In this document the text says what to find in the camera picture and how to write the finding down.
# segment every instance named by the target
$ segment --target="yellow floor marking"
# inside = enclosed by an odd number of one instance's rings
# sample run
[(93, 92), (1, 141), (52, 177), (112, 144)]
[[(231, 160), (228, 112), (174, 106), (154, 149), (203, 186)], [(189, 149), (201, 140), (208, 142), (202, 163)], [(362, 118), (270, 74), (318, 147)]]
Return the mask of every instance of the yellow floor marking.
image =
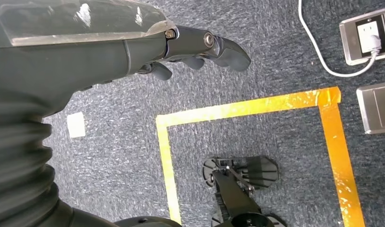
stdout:
[(340, 90), (337, 87), (331, 87), (157, 116), (156, 127), (170, 218), (181, 224), (167, 127), (318, 106), (322, 117), (335, 184), (339, 194), (344, 225), (345, 227), (364, 227), (359, 197), (356, 191), (355, 179), (338, 110), (338, 103), (340, 102)]
[(337, 104), (320, 108), (334, 183), (345, 227), (364, 227), (362, 209)]

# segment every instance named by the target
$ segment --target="electrical outlet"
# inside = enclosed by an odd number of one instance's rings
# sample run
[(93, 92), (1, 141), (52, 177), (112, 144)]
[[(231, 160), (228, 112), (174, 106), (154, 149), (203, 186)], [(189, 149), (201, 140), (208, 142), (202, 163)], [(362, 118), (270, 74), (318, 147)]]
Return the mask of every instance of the electrical outlet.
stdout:
[(366, 63), (372, 57), (369, 38), (377, 35), (381, 49), (376, 60), (385, 58), (385, 9), (380, 9), (340, 23), (345, 60), (349, 65)]
[(371, 35), (375, 35), (377, 37), (380, 37), (378, 28), (377, 28), (377, 21), (369, 22), (367, 24), (359, 25), (358, 26), (358, 35), (359, 35), (359, 42), (360, 42), (360, 48), (362, 50), (362, 53), (367, 53), (372, 50), (371, 44), (372, 42), (369, 40)]

